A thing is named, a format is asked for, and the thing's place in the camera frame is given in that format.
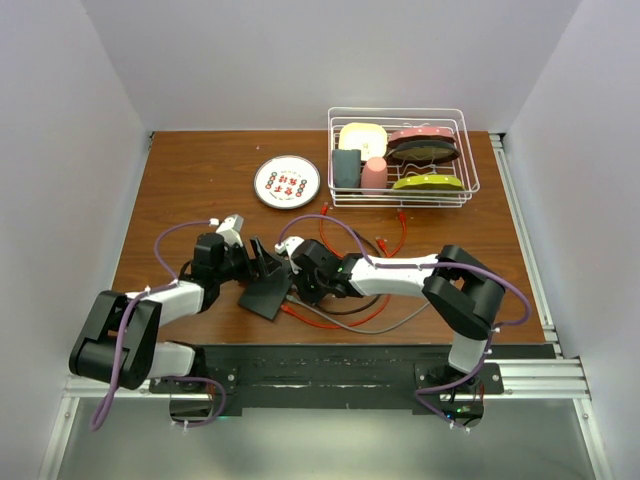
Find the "black network switch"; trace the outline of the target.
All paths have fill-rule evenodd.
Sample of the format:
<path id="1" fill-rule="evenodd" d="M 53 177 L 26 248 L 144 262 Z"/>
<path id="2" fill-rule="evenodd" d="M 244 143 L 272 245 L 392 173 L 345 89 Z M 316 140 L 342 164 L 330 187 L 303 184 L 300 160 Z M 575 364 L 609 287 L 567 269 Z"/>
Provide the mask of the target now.
<path id="1" fill-rule="evenodd" d="M 281 267 L 250 283 L 238 305 L 265 320 L 274 322 L 292 286 L 290 269 Z"/>

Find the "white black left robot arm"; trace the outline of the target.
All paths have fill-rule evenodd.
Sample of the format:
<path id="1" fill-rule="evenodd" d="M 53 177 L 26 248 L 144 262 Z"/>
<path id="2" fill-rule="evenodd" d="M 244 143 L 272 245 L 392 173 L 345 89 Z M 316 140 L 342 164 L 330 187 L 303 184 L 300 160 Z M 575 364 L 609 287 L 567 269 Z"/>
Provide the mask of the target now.
<path id="1" fill-rule="evenodd" d="M 207 380 L 206 355 L 198 346 L 161 342 L 161 326 L 208 310 L 222 284 L 244 285 L 239 305 L 274 320 L 290 289 L 289 265 L 258 238 L 248 246 L 227 234 L 198 237 L 192 259 L 167 285 L 141 292 L 100 292 L 71 350 L 72 374 L 134 390 L 147 379 L 171 377 L 185 392 Z"/>

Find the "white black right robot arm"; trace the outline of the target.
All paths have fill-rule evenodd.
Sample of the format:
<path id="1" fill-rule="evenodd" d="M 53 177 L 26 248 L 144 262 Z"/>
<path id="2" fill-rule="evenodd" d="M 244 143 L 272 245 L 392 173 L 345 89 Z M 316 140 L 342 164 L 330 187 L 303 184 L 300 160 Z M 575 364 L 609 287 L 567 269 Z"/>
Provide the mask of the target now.
<path id="1" fill-rule="evenodd" d="M 377 295 L 423 297 L 453 330 L 445 369 L 448 386 L 469 392 L 481 380 L 477 365 L 505 295 L 493 272 L 458 246 L 417 258 L 340 258 L 322 243 L 293 236 L 278 246 L 289 260 L 302 300 L 316 304 L 327 296 L 362 298 Z"/>

